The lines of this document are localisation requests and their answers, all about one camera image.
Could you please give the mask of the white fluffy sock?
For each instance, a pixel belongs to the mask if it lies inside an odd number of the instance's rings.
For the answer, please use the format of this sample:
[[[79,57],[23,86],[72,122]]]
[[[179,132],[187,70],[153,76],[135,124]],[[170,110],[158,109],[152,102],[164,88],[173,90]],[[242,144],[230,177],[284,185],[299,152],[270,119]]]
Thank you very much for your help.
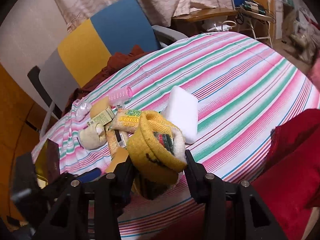
[[[101,123],[95,123],[78,133],[80,145],[87,150],[95,150],[107,143],[105,128]]]

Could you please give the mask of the yellow knitted sock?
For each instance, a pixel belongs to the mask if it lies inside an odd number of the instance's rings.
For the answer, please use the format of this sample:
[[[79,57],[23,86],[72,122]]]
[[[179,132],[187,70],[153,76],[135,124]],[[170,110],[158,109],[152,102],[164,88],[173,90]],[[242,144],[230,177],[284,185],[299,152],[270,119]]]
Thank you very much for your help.
[[[172,151],[161,144],[155,133],[169,136]],[[143,178],[155,183],[176,184],[179,173],[187,165],[181,130],[156,111],[142,111],[138,127],[129,137],[126,148]]]

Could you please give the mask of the small green white box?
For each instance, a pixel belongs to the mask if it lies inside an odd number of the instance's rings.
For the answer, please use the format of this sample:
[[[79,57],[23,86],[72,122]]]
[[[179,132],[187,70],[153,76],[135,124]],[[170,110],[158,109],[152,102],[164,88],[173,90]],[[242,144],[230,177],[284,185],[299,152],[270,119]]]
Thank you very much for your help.
[[[87,122],[88,126],[91,126],[92,124],[100,123],[103,126],[110,123],[115,117],[114,112],[110,107],[107,107],[105,110],[101,111],[99,114],[97,114],[95,117],[93,117],[91,120]]]

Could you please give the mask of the Weidan rice cracker packet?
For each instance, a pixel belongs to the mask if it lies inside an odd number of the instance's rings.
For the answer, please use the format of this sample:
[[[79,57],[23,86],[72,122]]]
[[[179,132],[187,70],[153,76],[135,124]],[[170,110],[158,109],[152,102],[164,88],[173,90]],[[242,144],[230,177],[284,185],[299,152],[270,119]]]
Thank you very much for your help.
[[[119,109],[110,124],[110,129],[134,133],[139,125],[141,114],[140,110]]]

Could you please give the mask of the orange sponge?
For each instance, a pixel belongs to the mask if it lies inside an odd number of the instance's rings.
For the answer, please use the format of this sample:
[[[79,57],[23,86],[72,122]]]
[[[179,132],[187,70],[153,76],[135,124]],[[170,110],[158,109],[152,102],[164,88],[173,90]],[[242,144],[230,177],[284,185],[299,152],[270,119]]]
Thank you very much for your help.
[[[104,98],[99,99],[91,107],[90,118],[93,119],[95,116],[97,116],[99,113],[107,109],[109,106],[110,106],[110,102],[109,102],[108,96],[105,96]]]

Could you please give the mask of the white sponge block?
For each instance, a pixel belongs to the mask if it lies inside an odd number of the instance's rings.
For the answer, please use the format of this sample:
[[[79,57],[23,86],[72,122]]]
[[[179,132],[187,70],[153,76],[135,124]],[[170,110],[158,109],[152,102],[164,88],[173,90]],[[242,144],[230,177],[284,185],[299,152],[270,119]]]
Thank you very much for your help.
[[[190,145],[196,141],[198,99],[195,96],[179,86],[174,86],[161,115],[181,130],[187,144]]]

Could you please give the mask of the long cracker bar packet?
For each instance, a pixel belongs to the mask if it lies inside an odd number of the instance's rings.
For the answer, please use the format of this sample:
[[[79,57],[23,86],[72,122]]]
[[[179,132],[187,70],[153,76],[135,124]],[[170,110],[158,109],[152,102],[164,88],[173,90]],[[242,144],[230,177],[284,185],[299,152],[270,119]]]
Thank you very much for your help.
[[[110,150],[111,158],[113,159],[118,148],[126,148],[129,136],[127,132],[110,129],[108,126],[106,126],[105,131],[108,148]]]

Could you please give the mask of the tan cardboard piece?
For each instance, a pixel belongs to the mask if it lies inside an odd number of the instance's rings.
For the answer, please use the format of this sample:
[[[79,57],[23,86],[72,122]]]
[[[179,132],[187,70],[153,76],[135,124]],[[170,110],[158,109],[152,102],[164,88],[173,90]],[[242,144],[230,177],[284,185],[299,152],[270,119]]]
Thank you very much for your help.
[[[124,163],[127,160],[128,156],[129,156],[129,153],[127,149],[122,147],[117,148],[115,155],[113,156],[109,166],[105,170],[105,173],[114,172],[114,170],[116,169],[116,166],[120,163]]]

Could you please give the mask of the gold metal tin box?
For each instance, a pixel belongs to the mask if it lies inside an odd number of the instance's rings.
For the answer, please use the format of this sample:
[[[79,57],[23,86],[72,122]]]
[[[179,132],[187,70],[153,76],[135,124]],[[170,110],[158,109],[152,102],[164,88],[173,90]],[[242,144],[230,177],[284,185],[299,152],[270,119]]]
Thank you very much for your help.
[[[37,179],[52,183],[60,176],[60,152],[57,143],[47,139],[35,161]]]

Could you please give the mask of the red cloth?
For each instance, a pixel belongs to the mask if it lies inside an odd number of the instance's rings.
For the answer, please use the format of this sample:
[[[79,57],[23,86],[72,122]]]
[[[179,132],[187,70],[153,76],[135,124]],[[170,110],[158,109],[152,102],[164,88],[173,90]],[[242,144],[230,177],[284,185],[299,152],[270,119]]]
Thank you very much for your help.
[[[262,174],[253,187],[288,239],[302,239],[319,207],[319,110],[307,109],[277,126]]]

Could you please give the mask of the orange wooden wardrobe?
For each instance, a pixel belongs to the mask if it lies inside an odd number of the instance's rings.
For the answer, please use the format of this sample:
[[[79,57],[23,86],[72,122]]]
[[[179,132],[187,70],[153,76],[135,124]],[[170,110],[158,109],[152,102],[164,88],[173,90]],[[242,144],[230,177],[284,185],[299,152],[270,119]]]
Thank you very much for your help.
[[[11,217],[24,221],[10,200],[13,167],[18,156],[33,150],[46,111],[1,67],[1,219],[9,229]]]

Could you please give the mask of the striped pink green tablecloth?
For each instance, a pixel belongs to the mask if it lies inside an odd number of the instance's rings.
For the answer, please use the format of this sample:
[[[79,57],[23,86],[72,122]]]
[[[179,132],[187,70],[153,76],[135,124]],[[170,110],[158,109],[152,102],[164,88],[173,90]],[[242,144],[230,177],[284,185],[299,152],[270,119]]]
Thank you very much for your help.
[[[195,143],[187,146],[196,162],[225,181],[252,180],[262,171],[272,130],[302,111],[319,108],[319,91],[290,61],[270,47],[234,32],[200,34],[177,41],[129,64],[93,92],[76,101],[31,152],[33,161],[47,139],[60,151],[60,171],[82,174],[111,162],[108,145],[87,151],[76,121],[81,103],[95,103],[108,92],[130,86],[126,107],[162,111],[169,93],[180,86],[198,99]],[[148,239],[179,218],[200,211],[185,177],[149,201],[139,195],[118,218],[122,239]]]

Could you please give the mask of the grey yellow blue chair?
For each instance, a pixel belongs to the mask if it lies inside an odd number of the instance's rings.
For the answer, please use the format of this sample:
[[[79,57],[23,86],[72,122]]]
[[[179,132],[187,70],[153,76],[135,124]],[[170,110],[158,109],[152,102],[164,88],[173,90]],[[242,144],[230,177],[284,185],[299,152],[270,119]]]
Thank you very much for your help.
[[[82,22],[67,35],[45,63],[27,74],[49,110],[61,118],[72,92],[82,88],[115,53],[160,50],[186,38],[179,31],[151,25],[137,0],[119,0]]]

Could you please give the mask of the dark red jacket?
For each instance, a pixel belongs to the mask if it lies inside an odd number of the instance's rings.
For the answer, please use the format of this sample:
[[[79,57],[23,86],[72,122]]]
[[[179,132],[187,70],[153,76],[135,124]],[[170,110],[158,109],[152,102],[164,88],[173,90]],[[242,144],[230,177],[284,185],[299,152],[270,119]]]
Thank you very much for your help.
[[[135,45],[129,54],[116,52],[109,58],[107,65],[98,74],[96,74],[83,87],[74,90],[67,101],[66,107],[62,112],[62,116],[67,114],[72,109],[72,104],[74,101],[78,99],[81,100],[83,97],[87,96],[90,92],[95,90],[107,78],[111,77],[113,74],[120,71],[137,59],[148,54],[149,52],[145,52],[142,48],[140,48],[139,45]]]

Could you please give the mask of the wooden side table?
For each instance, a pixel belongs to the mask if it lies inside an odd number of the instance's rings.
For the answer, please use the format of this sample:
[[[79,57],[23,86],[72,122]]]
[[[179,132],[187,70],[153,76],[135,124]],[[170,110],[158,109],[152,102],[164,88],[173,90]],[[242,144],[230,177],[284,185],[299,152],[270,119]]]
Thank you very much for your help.
[[[171,28],[179,31],[188,37],[204,32],[202,25],[205,20],[217,19],[218,17],[235,18],[236,10],[217,7],[214,9],[201,9],[187,15],[180,15],[171,18]]]

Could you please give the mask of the blue folding chair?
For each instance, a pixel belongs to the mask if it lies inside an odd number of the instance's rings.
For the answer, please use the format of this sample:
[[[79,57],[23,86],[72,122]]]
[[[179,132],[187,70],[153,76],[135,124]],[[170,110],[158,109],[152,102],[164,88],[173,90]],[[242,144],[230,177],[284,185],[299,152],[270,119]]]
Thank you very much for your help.
[[[235,18],[236,24],[239,26],[238,31],[240,31],[240,25],[246,24],[248,28],[242,31],[251,31],[253,38],[257,41],[267,40],[270,47],[273,47],[271,38],[271,24],[276,23],[276,18],[270,12],[271,0],[267,2],[267,9],[254,0],[231,0],[233,9],[238,12]],[[257,22],[266,25],[267,34],[265,36],[257,36],[255,33],[254,26]]]

